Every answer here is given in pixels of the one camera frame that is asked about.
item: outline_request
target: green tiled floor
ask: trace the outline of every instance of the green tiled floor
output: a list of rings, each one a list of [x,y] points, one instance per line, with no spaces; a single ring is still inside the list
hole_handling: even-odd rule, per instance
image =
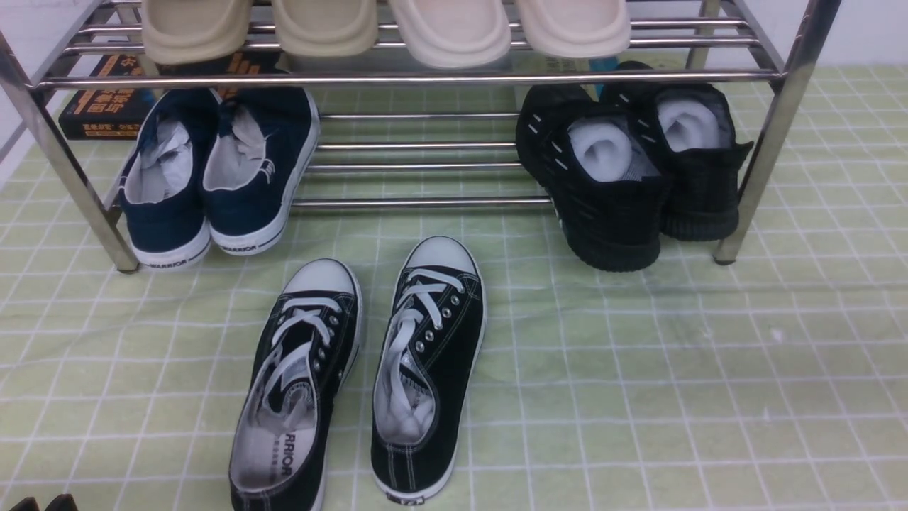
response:
[[[370,384],[400,264],[437,234],[479,259],[490,318],[457,470],[427,509],[906,508],[906,71],[818,70],[729,267],[711,245],[666,240],[646,271],[604,274],[570,254],[548,210],[445,211],[295,217],[267,254],[212,250],[185,273],[121,276],[33,150],[0,189],[0,509],[64,491],[84,511],[228,509],[263,320],[323,256],[354,268],[368,315],[325,507],[398,509],[370,474]],[[754,139],[768,88],[723,88]],[[516,108],[507,89],[317,96],[333,112]],[[508,141],[512,129],[337,124],[324,138]],[[126,149],[75,145],[101,190]],[[302,190],[536,192],[521,172],[310,175]]]

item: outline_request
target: shoe rack shelf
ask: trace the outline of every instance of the shoe rack shelf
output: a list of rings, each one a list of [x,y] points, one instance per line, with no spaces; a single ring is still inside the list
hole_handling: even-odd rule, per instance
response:
[[[641,2],[651,0],[628,0]],[[654,4],[676,0],[656,0]],[[12,99],[35,136],[54,171],[59,175],[74,202],[85,216],[117,269],[130,273],[138,269],[138,262],[128,243],[116,229],[119,210],[116,193],[111,190],[101,196],[95,191],[84,170],[63,138],[54,119],[47,112],[46,104],[54,91],[79,89],[147,88],[167,89],[206,86],[269,87],[276,85],[329,85],[331,87],[429,87],[429,86],[489,86],[534,84],[608,84],[623,81],[657,82],[768,82],[775,92],[769,107],[763,131],[760,134],[749,167],[739,190],[740,226],[727,239],[718,244],[714,259],[727,265],[735,261],[744,237],[753,220],[760,198],[775,167],[788,131],[804,96],[807,83],[813,74],[829,30],[842,0],[809,0],[793,47],[783,59],[756,21],[745,0],[700,0],[698,17],[636,19],[631,48],[686,48],[689,50],[685,69],[635,72],[582,72],[570,74],[514,74],[507,72],[477,72],[470,69],[451,71],[440,75],[433,73],[378,74],[290,74],[290,75],[211,75],[211,76],[160,76],[156,68],[143,55],[141,40],[141,0],[95,0],[70,34],[60,44],[60,51],[38,73],[40,78],[31,80],[15,58],[9,44],[0,33],[0,85]],[[256,0],[256,5],[269,2]],[[394,24],[380,26],[382,33],[396,31]],[[693,30],[691,35],[652,35],[653,30]],[[716,35],[715,30],[733,35]],[[519,20],[511,21],[512,51],[531,51],[523,37]],[[252,23],[251,35],[273,35],[274,25]],[[95,42],[99,36],[125,36],[123,42]],[[279,51],[277,43],[255,38],[244,46],[245,51]],[[378,48],[406,51],[400,40],[382,40]],[[706,57],[712,47],[743,47],[749,50],[756,66],[735,69],[708,69]],[[70,76],[74,63],[82,55],[134,54],[146,70],[145,76]],[[325,113],[325,122],[379,121],[408,122],[433,118],[448,119],[516,119],[516,112],[447,112],[418,115],[333,115]],[[458,149],[477,151],[513,148],[512,143],[488,142],[413,142],[387,144],[321,144],[321,151],[410,151],[422,154],[435,150]],[[368,172],[431,172],[504,170],[519,171],[514,163],[426,163],[376,164],[376,165],[312,165],[309,172],[342,172],[345,174]],[[364,208],[430,208],[430,207],[518,207],[548,204],[546,196],[477,196],[432,198],[375,198],[375,199],[306,199],[297,198],[294,209],[351,210]]]

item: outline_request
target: canvas sneaker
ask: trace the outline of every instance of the canvas sneaker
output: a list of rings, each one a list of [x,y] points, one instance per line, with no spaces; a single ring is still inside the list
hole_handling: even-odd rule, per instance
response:
[[[652,69],[627,61],[618,70]],[[738,172],[754,144],[736,142],[725,95],[710,84],[609,84],[600,102],[623,105],[659,129],[640,139],[674,185],[662,232],[682,241],[728,237],[738,225]]]
[[[580,85],[536,85],[524,101],[520,163],[551,197],[568,246],[597,269],[635,271],[659,256],[670,180],[637,141],[651,126]]]
[[[225,252],[251,256],[280,241],[320,130],[315,101],[300,87],[241,90],[221,105],[202,198]]]
[[[372,396],[372,472],[391,501],[422,504],[450,479],[485,324],[467,249],[444,236],[417,245],[398,277]]]
[[[198,186],[217,134],[220,101],[210,89],[164,94],[126,158],[119,204],[135,256],[152,270],[197,263],[211,244]]]
[[[305,265],[278,297],[233,439],[236,511],[310,511],[325,495],[334,400],[360,349],[362,292],[344,264]]]

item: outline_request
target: shoe rack leg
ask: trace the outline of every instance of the shoe rack leg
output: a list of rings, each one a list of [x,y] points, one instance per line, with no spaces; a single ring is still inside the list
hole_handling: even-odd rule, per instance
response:
[[[142,22],[142,17],[139,15],[138,7],[127,7],[125,5],[117,6],[116,15],[120,18],[120,22],[124,24],[139,25]],[[130,35],[129,40],[133,43],[141,43],[141,35]],[[136,55],[136,59],[139,61],[139,65],[142,67],[143,72],[146,76],[158,76],[158,65],[154,61],[148,58],[148,55],[142,53]],[[161,97],[163,90],[154,89],[152,91],[154,97]]]
[[[25,126],[35,136],[36,143],[44,151],[51,167],[60,177],[66,191],[88,221],[88,225],[116,268],[124,273],[136,271],[139,262],[135,254],[116,226],[108,219],[88,176],[64,140],[54,119],[47,113],[43,95],[32,88],[28,76],[2,33],[0,33],[0,88],[9,96]]]
[[[719,10],[722,7],[721,0],[701,0],[700,17],[715,18],[719,16]],[[712,35],[715,30],[711,27],[701,26],[696,29],[697,35]],[[703,69],[706,67],[706,58],[709,56],[709,48],[691,48],[687,54],[687,69]]]
[[[756,209],[769,183],[769,176],[779,159],[788,131],[804,98],[807,84],[816,69],[826,37],[835,21],[842,0],[810,0],[791,53],[785,63],[785,77],[781,79],[763,132],[756,141],[754,155],[738,192],[738,210],[741,220],[734,234],[719,243],[713,258],[719,265],[731,265],[737,258],[747,230],[754,221]]]

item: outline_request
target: slipper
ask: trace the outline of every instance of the slipper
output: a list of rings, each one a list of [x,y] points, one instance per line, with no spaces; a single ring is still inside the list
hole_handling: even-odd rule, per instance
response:
[[[508,13],[500,0],[389,0],[407,49],[437,68],[494,62],[510,49]]]
[[[273,0],[281,48],[291,55],[349,56],[379,38],[375,0]]]
[[[516,0],[533,48],[567,58],[617,55],[630,46],[625,0]]]
[[[145,53],[158,64],[230,55],[249,31],[252,0],[143,0]]]

